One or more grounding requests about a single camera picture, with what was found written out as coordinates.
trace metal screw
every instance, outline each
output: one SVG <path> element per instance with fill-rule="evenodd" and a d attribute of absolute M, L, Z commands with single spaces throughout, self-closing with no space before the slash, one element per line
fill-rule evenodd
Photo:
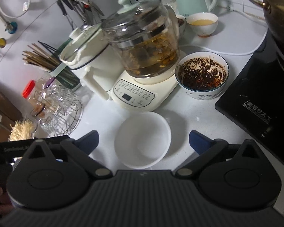
<path fill-rule="evenodd" d="M 177 171 L 177 173 L 180 175 L 180 176 L 190 176 L 193 171 L 191 169 L 188 169 L 188 168 L 181 168 Z"/>
<path fill-rule="evenodd" d="M 95 174 L 99 177 L 104 177 L 110 174 L 110 170 L 106 168 L 99 168 L 95 171 Z"/>

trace black induction cooker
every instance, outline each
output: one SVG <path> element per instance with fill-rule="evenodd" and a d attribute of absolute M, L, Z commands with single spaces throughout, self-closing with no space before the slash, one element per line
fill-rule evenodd
<path fill-rule="evenodd" d="M 270 33 L 216 102 L 216 109 L 284 164 L 284 71 Z"/>

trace small bowl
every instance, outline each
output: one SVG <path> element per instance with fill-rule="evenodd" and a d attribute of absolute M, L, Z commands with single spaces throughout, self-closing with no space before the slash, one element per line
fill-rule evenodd
<path fill-rule="evenodd" d="M 210 25 L 204 26 L 194 26 L 192 25 L 193 22 L 200 20 L 200 19 L 209 19 L 212 20 L 214 23 Z M 187 17 L 186 22 L 192 28 L 192 30 L 199 35 L 199 37 L 209 37 L 218 26 L 219 18 L 213 13 L 195 13 Z"/>
<path fill-rule="evenodd" d="M 125 120 L 115 137 L 119 160 L 133 169 L 146 169 L 166 155 L 171 142 L 167 121 L 159 114 L 144 112 Z"/>
<path fill-rule="evenodd" d="M 194 90 L 194 89 L 190 89 L 184 86 L 181 83 L 181 77 L 179 76 L 180 66 L 183 65 L 185 61 L 189 59 L 197 58 L 197 57 L 209 57 L 212 60 L 215 60 L 217 63 L 219 63 L 226 71 L 226 77 L 223 83 L 221 83 L 218 87 L 209 89 L 209 90 Z M 216 97 L 217 95 L 219 95 L 221 91 L 223 90 L 223 88 L 225 87 L 225 83 L 227 82 L 228 76 L 229 76 L 229 67 L 228 67 L 227 62 L 220 55 L 212 53 L 212 52 L 202 51 L 202 52 L 196 52 L 196 53 L 189 54 L 185 56 L 182 60 L 180 60 L 179 64 L 176 67 L 175 75 L 176 75 L 178 84 L 186 91 L 186 94 L 188 94 L 190 97 L 197 99 L 197 100 L 210 100 Z"/>
<path fill-rule="evenodd" d="M 180 32 L 179 41 L 180 41 L 184 35 L 184 31 L 186 27 L 186 18 L 181 14 L 176 14 L 176 17 L 184 21 L 182 25 L 179 25 L 179 32 Z"/>

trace green lid knob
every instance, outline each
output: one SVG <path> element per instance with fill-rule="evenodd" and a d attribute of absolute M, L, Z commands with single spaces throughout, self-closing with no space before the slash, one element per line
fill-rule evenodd
<path fill-rule="evenodd" d="M 136 7 L 136 4 L 131 4 L 131 0 L 118 0 L 118 3 L 120 5 L 123 5 L 123 8 L 121 8 L 117 13 L 125 13 L 129 10 L 132 10 L 134 7 Z"/>

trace human hand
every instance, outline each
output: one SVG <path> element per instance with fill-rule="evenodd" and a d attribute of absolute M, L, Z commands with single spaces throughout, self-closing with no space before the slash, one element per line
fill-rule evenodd
<path fill-rule="evenodd" d="M 0 215 L 7 215 L 14 209 L 14 206 L 11 204 L 11 200 L 7 192 L 3 193 L 2 188 L 0 187 Z"/>

